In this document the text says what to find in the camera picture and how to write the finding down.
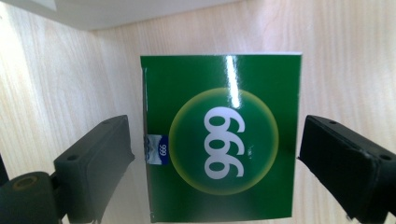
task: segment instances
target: yellow-green circle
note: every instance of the yellow-green circle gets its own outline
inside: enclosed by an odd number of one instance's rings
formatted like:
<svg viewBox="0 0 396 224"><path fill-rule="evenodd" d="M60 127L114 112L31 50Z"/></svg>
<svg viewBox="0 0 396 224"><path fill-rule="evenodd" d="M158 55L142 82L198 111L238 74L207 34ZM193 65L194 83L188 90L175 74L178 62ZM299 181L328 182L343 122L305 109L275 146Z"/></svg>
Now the yellow-green circle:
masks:
<svg viewBox="0 0 396 224"><path fill-rule="evenodd" d="M271 130L273 134L273 144L271 150L271 155L267 160L267 163L263 164L261 169L256 171L257 175L254 176L254 178L249 179L243 186L240 186L238 188L227 188L227 189L214 189L210 188L206 183L201 183L200 181L194 179L194 176L191 174L188 174L181 164L181 161L178 160L177 157L177 150L176 150L176 142L177 142L177 129L180 125L182 125L182 120L186 117L187 114L191 112L192 109L194 109L195 106L198 106L200 104L205 104L205 102L210 101L210 99L214 96L222 95L222 94L227 94L230 95L230 90L227 88L217 88L209 91L204 91L199 93L198 95L194 96L191 98L186 104L184 104L180 110L177 112L171 128L169 132L169 151L170 151L170 157L171 161L176 168L178 174L192 187L202 191L206 192L209 194L216 194L216 195L230 195L230 194L235 194L242 192L244 190L250 189L251 187L255 186L257 183L259 183L269 172L271 169L272 165L274 164L276 154L277 154L277 149L279 145L279 136L278 136L278 129L276 125L276 120L274 118L274 115L272 114L271 110L269 107L257 96L253 95L252 93L248 91L238 91L238 96L240 99L242 99L241 102L241 107L244 106L244 103L246 101L250 101L252 104L257 106L257 113L259 113L264 119L269 124L269 129Z"/></svg>

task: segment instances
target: wood grain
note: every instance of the wood grain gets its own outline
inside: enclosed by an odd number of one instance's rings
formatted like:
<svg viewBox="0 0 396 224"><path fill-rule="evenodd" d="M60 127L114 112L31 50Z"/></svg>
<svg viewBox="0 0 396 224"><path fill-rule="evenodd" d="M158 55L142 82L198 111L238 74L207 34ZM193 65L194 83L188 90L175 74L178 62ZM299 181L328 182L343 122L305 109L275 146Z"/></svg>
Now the wood grain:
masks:
<svg viewBox="0 0 396 224"><path fill-rule="evenodd" d="M313 114L396 152L395 11L393 0L247 0L85 32L1 3L0 153L8 174L53 172L52 161L84 133L126 114L136 160L103 223L149 223L139 61L148 54L300 51L298 144ZM246 223L349 221L297 161L293 217Z"/></svg>

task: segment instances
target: black mechanical part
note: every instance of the black mechanical part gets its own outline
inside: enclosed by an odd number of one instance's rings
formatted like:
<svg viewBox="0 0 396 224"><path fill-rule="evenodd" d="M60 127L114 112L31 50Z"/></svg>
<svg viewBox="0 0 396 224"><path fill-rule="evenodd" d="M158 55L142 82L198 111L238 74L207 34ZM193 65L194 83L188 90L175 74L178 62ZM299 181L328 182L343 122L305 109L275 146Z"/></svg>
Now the black mechanical part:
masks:
<svg viewBox="0 0 396 224"><path fill-rule="evenodd" d="M396 155L330 119L307 116L299 159L361 223L396 215Z"/></svg>
<svg viewBox="0 0 396 224"><path fill-rule="evenodd" d="M55 161L55 173L21 175L0 188L0 223L100 222L134 160L127 116L107 119Z"/></svg>

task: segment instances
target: white 999 logo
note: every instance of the white 999 logo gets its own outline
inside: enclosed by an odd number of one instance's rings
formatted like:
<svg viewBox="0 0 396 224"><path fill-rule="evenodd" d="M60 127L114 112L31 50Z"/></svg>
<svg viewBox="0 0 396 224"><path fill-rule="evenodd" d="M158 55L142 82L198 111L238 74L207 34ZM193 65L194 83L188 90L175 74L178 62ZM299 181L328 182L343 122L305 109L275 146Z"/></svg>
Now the white 999 logo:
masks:
<svg viewBox="0 0 396 224"><path fill-rule="evenodd" d="M216 126L210 123L210 119L220 117L224 119L224 123ZM230 165L234 165L237 169L237 177L244 175L244 166L241 161L237 158L228 155L231 142L237 145L237 155L243 155L245 153L245 147L242 140L234 133L230 133L231 119L234 119L238 123L238 133L245 131L245 122L242 117L233 109L228 107L215 107L210 109L205 115L205 127L209 131L209 135L205 139L205 151L209 154L205 162L205 172L207 176L212 179L222 179L230 172ZM212 141L221 141L224 146L221 148L213 148L210 146ZM221 163L223 168L221 170L212 170L210 165L212 163Z"/></svg>

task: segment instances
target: light wood surface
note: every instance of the light wood surface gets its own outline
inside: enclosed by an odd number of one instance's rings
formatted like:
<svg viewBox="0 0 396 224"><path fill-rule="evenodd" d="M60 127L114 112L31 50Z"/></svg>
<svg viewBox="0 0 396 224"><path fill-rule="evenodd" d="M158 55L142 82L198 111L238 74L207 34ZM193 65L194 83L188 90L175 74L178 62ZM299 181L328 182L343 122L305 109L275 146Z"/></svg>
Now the light wood surface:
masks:
<svg viewBox="0 0 396 224"><path fill-rule="evenodd" d="M395 12L394 0L247 0L85 32L0 3L0 152L8 174L53 172L53 160L84 133L126 114L136 160L103 223L149 223L142 54L300 51L298 145L313 114L396 153ZM297 161L293 217L247 223L349 221Z"/></svg>

